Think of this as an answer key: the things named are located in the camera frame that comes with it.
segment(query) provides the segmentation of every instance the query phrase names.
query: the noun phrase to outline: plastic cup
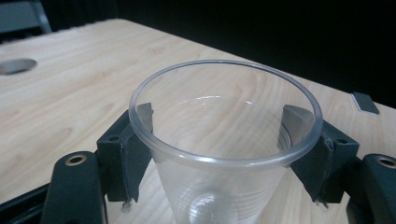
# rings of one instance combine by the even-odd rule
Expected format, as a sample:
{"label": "plastic cup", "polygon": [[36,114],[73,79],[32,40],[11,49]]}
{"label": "plastic cup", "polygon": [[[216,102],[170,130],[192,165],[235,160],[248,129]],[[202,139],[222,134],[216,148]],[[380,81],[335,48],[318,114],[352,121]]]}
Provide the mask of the plastic cup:
{"label": "plastic cup", "polygon": [[[153,132],[136,112],[146,103]],[[286,124],[288,105],[307,113]],[[180,224],[254,223],[322,128],[318,102],[303,85],[273,68],[234,61],[163,69],[136,89],[129,113]]]}

